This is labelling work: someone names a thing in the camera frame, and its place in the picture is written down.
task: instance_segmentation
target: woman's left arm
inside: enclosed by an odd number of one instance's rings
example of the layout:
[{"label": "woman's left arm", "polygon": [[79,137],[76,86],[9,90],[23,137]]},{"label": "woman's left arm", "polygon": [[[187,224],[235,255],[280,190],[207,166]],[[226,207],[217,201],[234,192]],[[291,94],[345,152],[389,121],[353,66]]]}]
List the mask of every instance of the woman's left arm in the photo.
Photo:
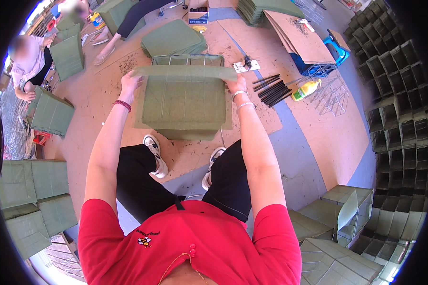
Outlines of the woman's left arm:
[{"label": "woman's left arm", "polygon": [[[135,90],[141,86],[140,76],[131,77],[131,72],[122,77],[122,91],[119,100],[131,105]],[[119,163],[120,142],[129,111],[116,104],[106,119],[93,145],[87,166],[84,201],[100,199],[107,202],[117,215],[116,172]]]}]

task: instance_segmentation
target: woman's right arm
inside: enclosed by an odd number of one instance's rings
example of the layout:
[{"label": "woman's right arm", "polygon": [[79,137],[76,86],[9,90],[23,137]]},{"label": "woman's right arm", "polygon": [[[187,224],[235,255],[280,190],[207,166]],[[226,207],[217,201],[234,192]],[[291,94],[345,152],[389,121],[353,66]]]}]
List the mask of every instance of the woman's right arm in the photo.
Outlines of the woman's right arm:
[{"label": "woman's right arm", "polygon": [[[236,82],[226,82],[232,94],[246,91],[245,78],[238,74]],[[251,100],[245,93],[234,97],[237,107]],[[254,219],[264,207],[285,203],[281,172],[274,149],[260,118],[251,104],[238,110],[241,133],[241,149],[247,169],[247,180],[251,190],[252,213]]]}]

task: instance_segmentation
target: silver bangle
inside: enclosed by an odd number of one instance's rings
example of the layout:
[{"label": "silver bangle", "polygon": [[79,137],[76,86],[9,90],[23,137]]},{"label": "silver bangle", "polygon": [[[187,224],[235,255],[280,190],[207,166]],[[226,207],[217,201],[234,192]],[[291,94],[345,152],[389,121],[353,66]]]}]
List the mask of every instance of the silver bangle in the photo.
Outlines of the silver bangle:
[{"label": "silver bangle", "polygon": [[252,102],[246,102],[246,103],[243,103],[243,104],[241,104],[241,105],[239,105],[239,106],[238,106],[238,108],[236,109],[236,113],[238,114],[238,111],[239,111],[242,107],[244,107],[245,105],[253,105],[253,106],[254,106],[254,110],[257,108],[257,106],[256,106],[254,103],[252,103]]},{"label": "silver bangle", "polygon": [[244,94],[248,94],[247,93],[247,91],[242,91],[242,90],[240,90],[240,91],[236,91],[236,93],[235,94],[233,94],[233,95],[231,95],[231,100],[233,101],[234,100],[234,97],[236,96],[236,95],[238,95],[238,94],[240,94],[240,93],[244,93]]}]

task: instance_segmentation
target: blue stool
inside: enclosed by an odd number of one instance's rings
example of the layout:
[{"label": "blue stool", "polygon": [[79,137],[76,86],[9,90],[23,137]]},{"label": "blue stool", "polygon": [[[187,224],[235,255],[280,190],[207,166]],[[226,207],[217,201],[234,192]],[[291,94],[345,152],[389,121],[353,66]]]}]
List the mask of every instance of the blue stool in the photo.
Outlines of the blue stool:
[{"label": "blue stool", "polygon": [[333,30],[328,29],[330,35],[324,39],[324,44],[335,59],[336,65],[339,66],[350,55],[350,49],[342,36]]}]

